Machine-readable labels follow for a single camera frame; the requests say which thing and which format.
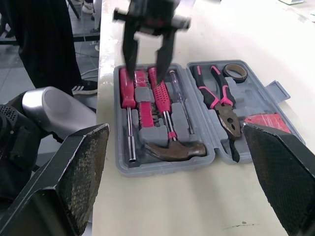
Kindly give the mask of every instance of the white table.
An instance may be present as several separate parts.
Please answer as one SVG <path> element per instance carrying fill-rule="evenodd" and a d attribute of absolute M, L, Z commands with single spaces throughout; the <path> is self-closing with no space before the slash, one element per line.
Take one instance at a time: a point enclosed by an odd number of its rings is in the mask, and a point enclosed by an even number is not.
<path fill-rule="evenodd" d="M 123 63 L 123 24 L 103 1 L 97 121 L 111 128 L 105 168 L 94 206 L 94 236 L 284 236 L 252 164 L 208 167 L 143 178 L 123 177 L 115 166 L 113 70 Z M 174 62 L 241 59 L 264 85 L 278 80 L 291 95 L 280 104 L 315 151 L 315 27 L 273 0 L 197 0 L 188 32 L 178 33 Z M 155 61 L 161 40 L 141 36 L 138 63 Z"/>

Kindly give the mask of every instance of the tape roll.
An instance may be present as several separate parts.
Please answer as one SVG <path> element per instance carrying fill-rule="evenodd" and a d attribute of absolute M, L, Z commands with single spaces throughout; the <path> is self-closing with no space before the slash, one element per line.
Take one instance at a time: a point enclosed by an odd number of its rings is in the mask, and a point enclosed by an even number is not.
<path fill-rule="evenodd" d="M 237 84 L 240 84 L 247 79 L 248 73 L 247 70 L 240 65 L 228 64 L 223 69 L 223 75 L 225 77 L 232 77 Z"/>

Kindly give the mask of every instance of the gray plastic case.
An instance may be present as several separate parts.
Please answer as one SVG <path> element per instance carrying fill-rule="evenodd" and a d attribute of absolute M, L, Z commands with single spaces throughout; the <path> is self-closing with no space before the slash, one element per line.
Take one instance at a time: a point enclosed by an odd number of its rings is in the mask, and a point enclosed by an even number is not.
<path fill-rule="evenodd" d="M 150 176 L 154 174 L 168 174 L 177 171 L 191 171 L 201 167 L 208 166 L 215 158 L 216 153 L 220 154 L 222 160 L 227 164 L 235 164 L 232 160 L 228 136 L 219 122 L 218 116 L 214 110 L 208 110 L 203 103 L 203 96 L 196 86 L 195 80 L 191 74 L 190 68 L 194 65 L 200 65 L 204 76 L 205 85 L 216 95 L 218 94 L 218 85 L 210 73 L 210 65 L 216 65 L 222 71 L 224 66 L 229 63 L 235 63 L 243 66 L 248 71 L 248 78 L 241 84 L 236 84 L 232 78 L 227 77 L 230 91 L 234 96 L 236 103 L 233 111 L 238 116 L 241 125 L 244 119 L 251 115 L 278 113 L 289 127 L 292 134 L 296 135 L 302 142 L 303 139 L 297 133 L 296 129 L 279 108 L 278 103 L 290 98 L 284 88 L 274 81 L 264 87 L 259 79 L 254 75 L 246 63 L 240 60 L 224 60 L 209 62 L 191 62 L 186 69 L 178 64 L 171 64 L 170 70 L 175 70 L 179 80 L 180 87 L 186 98 L 185 105 L 189 114 L 190 122 L 194 129 L 194 134 L 190 135 L 187 127 L 188 123 L 184 116 L 180 103 L 172 104 L 172 120 L 178 139 L 183 144 L 191 141 L 202 142 L 206 149 L 207 155 L 204 157 L 193 157 L 188 161 L 182 162 L 163 162 L 152 156 L 149 156 L 143 143 L 147 140 L 155 142 L 160 146 L 167 144 L 167 130 L 163 120 L 159 119 L 159 127 L 144 128 L 139 130 L 139 117 L 136 110 L 132 111 L 132 120 L 134 125 L 134 136 L 136 142 L 136 154 L 140 162 L 129 163 L 127 153 L 127 130 L 126 130 L 126 110 L 121 108 L 121 96 L 119 88 L 119 70 L 123 66 L 118 66 L 114 70 L 114 97 L 115 97 L 115 158 L 116 166 L 122 174 L 127 177 Z M 137 69 L 147 69 L 153 65 L 139 65 Z M 165 84 L 171 100 L 175 101 L 169 74 L 165 78 Z M 138 89 L 143 91 L 142 94 L 135 94 L 139 101 L 154 101 L 152 91 L 147 89 Z M 235 141 L 235 147 L 240 154 L 239 163 L 251 162 L 244 135 Z"/>

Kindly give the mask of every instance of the black pants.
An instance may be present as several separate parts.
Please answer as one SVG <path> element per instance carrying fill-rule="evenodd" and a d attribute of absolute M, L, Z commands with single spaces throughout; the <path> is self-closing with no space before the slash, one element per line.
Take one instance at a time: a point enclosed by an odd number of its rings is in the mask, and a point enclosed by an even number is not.
<path fill-rule="evenodd" d="M 64 0 L 0 0 L 20 45 L 19 55 L 36 88 L 68 94 L 81 83 L 68 8 Z"/>

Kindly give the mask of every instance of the case latch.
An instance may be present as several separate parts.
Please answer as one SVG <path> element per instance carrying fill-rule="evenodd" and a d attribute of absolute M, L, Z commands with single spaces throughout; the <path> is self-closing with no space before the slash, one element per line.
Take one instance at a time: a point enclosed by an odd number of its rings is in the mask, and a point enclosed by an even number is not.
<path fill-rule="evenodd" d="M 276 103 L 281 103 L 291 98 L 287 91 L 276 80 L 267 85 L 266 88 L 270 92 Z"/>

